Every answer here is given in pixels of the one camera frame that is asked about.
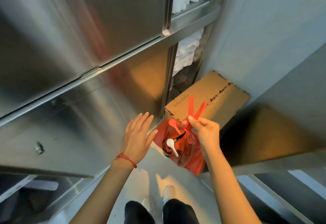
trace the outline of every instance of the black pants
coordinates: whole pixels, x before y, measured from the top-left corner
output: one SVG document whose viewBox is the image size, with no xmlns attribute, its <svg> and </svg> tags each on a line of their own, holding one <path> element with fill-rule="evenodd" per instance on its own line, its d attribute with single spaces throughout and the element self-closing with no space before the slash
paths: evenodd
<svg viewBox="0 0 326 224">
<path fill-rule="evenodd" d="M 163 206 L 164 224 L 199 224 L 190 205 L 170 199 Z M 129 201 L 124 207 L 124 224 L 155 224 L 154 218 L 141 203 Z"/>
</svg>

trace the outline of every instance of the shoe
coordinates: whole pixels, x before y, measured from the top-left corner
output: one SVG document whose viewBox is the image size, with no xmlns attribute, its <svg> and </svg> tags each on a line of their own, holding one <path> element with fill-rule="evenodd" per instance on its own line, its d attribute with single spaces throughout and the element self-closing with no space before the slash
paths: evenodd
<svg viewBox="0 0 326 224">
<path fill-rule="evenodd" d="M 173 185 L 168 185 L 164 189 L 163 193 L 163 203 L 166 204 L 172 198 L 176 198 L 176 191 Z"/>
<path fill-rule="evenodd" d="M 144 200 L 141 202 L 141 205 L 154 217 L 154 205 L 150 197 L 145 197 Z"/>
</svg>

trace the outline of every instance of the cardboard box flap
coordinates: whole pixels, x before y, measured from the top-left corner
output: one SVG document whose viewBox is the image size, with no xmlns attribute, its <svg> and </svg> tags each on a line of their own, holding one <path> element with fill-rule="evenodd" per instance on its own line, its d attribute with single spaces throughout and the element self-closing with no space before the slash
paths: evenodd
<svg viewBox="0 0 326 224">
<path fill-rule="evenodd" d="M 184 120 L 188 115 L 190 96 L 194 97 L 194 113 L 205 101 L 207 106 L 201 117 L 219 123 L 221 128 L 250 98 L 249 94 L 212 70 L 167 104 L 164 118 Z"/>
</svg>

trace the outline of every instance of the hand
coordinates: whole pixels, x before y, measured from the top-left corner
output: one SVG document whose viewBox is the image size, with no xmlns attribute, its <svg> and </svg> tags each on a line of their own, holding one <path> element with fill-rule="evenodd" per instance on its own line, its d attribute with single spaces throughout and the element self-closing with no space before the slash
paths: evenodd
<svg viewBox="0 0 326 224">
<path fill-rule="evenodd" d="M 151 142 L 153 141 L 158 130 L 152 131 L 146 139 L 149 126 L 151 125 L 154 116 L 148 112 L 142 113 L 131 120 L 124 132 L 124 137 L 121 145 L 121 154 L 128 156 L 135 164 L 138 164 L 147 153 Z"/>
<path fill-rule="evenodd" d="M 219 152 L 220 149 L 220 125 L 213 121 L 199 117 L 198 120 L 188 116 L 189 123 L 193 126 L 192 132 L 198 136 L 202 146 L 202 155 L 208 160 L 208 155 Z"/>
</svg>

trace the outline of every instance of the red string bracelet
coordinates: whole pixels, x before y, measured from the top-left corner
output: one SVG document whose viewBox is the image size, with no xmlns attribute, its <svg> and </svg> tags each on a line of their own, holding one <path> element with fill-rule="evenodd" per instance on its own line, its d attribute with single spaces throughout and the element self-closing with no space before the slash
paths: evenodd
<svg viewBox="0 0 326 224">
<path fill-rule="evenodd" d="M 123 154 L 118 154 L 116 159 L 119 158 L 119 157 L 124 158 L 126 160 L 129 160 L 132 163 L 132 165 L 134 166 L 134 168 L 137 168 L 137 165 L 132 160 L 130 160 L 128 156 L 125 156 Z"/>
</svg>

